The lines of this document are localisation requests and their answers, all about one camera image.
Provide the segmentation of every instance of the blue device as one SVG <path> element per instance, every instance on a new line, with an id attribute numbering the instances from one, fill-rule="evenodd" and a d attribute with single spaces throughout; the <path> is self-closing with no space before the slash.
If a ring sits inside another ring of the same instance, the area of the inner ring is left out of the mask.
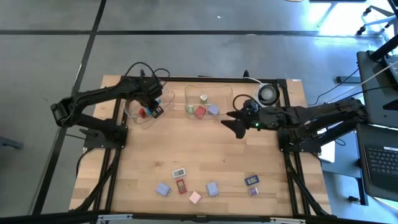
<path id="1" fill-rule="evenodd" d="M 257 175 L 248 177 L 248 178 L 246 178 L 244 181 L 246 182 L 246 184 L 247 184 L 248 186 L 260 182 L 259 177 L 258 177 Z"/>

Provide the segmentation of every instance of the white cable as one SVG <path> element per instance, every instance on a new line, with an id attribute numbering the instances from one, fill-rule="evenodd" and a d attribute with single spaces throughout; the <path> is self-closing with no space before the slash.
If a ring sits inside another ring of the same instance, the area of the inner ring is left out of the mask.
<path id="1" fill-rule="evenodd" d="M 387 206 L 387 207 L 389 207 L 389 208 L 391 208 L 391 209 L 393 209 L 393 210 L 395 210 L 395 211 L 398 211 L 397 208 L 395 208 L 395 207 L 392 206 L 392 205 L 387 204 L 386 202 L 383 202 L 382 200 L 378 199 L 377 197 L 372 197 L 372 198 L 373 198 L 374 200 L 377 200 L 378 202 L 382 203 L 383 205 L 385 205 L 385 206 Z"/>
<path id="2" fill-rule="evenodd" d="M 256 81 L 256 82 L 262 84 L 262 82 L 260 82 L 259 80 L 256 80 L 255 78 L 251 78 L 251 77 L 243 77 L 243 78 L 248 78 L 248 79 L 251 79 L 251 80 L 253 80 L 253 81 Z"/>
<path id="3" fill-rule="evenodd" d="M 348 90 L 348 91 L 346 91 L 346 92 L 344 92 L 344 93 L 342 93 L 342 94 L 340 94 L 340 95 L 338 95 L 338 96 L 334 97 L 333 99 L 329 100 L 329 101 L 328 101 L 328 103 L 331 103 L 333 100 L 335 100 L 335 99 L 337 99 L 337 98 L 339 98 L 339 97 L 343 96 L 344 94 L 346 94 L 346 93 L 350 92 L 351 90 L 354 90 L 355 88 L 357 88 L 357 87 L 359 87 L 359 86 L 361 86 L 361 85 L 363 85 L 363 84 L 367 83 L 369 80 L 371 80 L 372 78 L 374 78 L 374 77 L 378 76 L 379 74 L 381 74 L 382 72 L 384 72 L 385 70 L 387 70 L 389 67 L 391 67 L 391 66 L 395 65 L 396 63 L 398 63 L 398 60 L 397 60 L 396 62 L 394 62 L 394 63 L 390 64 L 390 65 L 389 65 L 389 66 L 387 66 L 386 68 L 383 68 L 383 69 L 382 69 L 380 72 L 377 72 L 377 73 L 376 73 L 376 74 L 374 74 L 372 77 L 370 77 L 370 78 L 368 78 L 367 80 L 363 81 L 361 84 L 357 85 L 356 87 L 354 87 L 354 88 L 352 88 L 352 89 L 350 89 L 350 90 Z"/>

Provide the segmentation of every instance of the round speaker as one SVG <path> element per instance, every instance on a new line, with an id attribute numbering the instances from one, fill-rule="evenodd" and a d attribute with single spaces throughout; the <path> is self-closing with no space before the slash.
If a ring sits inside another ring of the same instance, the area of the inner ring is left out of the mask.
<path id="1" fill-rule="evenodd" d="M 279 90 L 276 86 L 271 84 L 264 84 L 259 87 L 257 98 L 264 106 L 272 106 L 279 100 Z"/>

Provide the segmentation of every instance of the pink block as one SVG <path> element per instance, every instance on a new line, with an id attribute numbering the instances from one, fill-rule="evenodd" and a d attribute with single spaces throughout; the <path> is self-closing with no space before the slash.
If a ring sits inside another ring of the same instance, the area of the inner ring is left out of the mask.
<path id="1" fill-rule="evenodd" d="M 193 192 L 191 194 L 191 197 L 189 197 L 189 200 L 191 200 L 191 202 L 194 204 L 197 204 L 200 199 L 201 199 L 201 196 L 197 192 Z"/>

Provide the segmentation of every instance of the green block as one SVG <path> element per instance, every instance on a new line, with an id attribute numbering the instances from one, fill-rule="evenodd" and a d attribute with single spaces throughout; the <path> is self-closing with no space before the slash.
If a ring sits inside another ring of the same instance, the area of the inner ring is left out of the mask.
<path id="1" fill-rule="evenodd" d="M 188 106 L 188 113 L 193 113 L 193 106 Z"/>

